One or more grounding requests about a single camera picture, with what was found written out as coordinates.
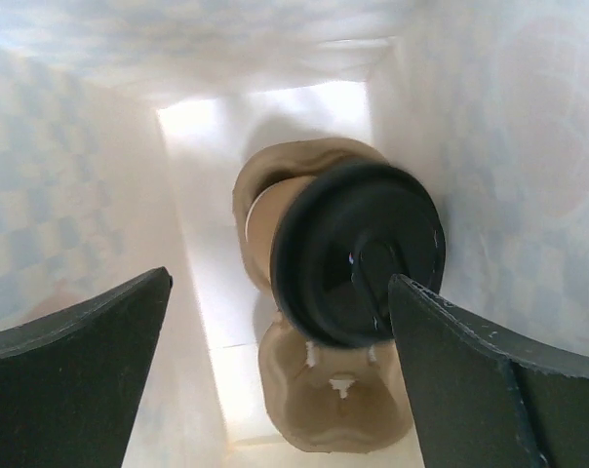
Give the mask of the paper takeout bag blue handles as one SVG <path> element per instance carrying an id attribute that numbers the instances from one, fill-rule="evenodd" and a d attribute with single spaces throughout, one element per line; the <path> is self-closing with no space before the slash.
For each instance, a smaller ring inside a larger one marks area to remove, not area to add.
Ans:
<path id="1" fill-rule="evenodd" d="M 264 410 L 232 188 L 334 136 L 429 190 L 445 297 L 589 355 L 589 1 L 0 1 L 0 331 L 175 279 L 126 466 L 420 465 L 415 435 L 301 452 Z"/>

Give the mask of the cardboard cup carrier tray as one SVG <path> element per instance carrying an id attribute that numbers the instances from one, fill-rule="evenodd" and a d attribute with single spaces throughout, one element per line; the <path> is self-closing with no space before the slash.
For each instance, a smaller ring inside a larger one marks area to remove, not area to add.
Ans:
<path id="1" fill-rule="evenodd" d="M 356 139 L 283 142 L 251 156 L 232 191 L 243 264 L 261 293 L 271 289 L 270 255 L 287 209 L 314 178 L 341 163 L 386 160 Z M 413 419 L 394 344 L 348 349 L 306 331 L 283 305 L 258 345 L 266 412 L 305 452 L 369 453 L 404 439 Z"/>

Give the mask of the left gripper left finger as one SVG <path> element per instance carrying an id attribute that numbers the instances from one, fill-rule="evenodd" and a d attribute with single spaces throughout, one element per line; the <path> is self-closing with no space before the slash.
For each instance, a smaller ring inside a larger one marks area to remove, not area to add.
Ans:
<path id="1" fill-rule="evenodd" d="M 0 331 L 0 467 L 119 467 L 164 322 L 164 267 Z"/>

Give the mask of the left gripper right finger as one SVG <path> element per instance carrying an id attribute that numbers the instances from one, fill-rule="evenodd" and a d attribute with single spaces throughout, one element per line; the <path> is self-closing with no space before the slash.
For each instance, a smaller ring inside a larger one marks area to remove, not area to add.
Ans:
<path id="1" fill-rule="evenodd" d="M 404 276 L 391 324 L 427 467 L 589 467 L 589 357 L 510 331 Z"/>

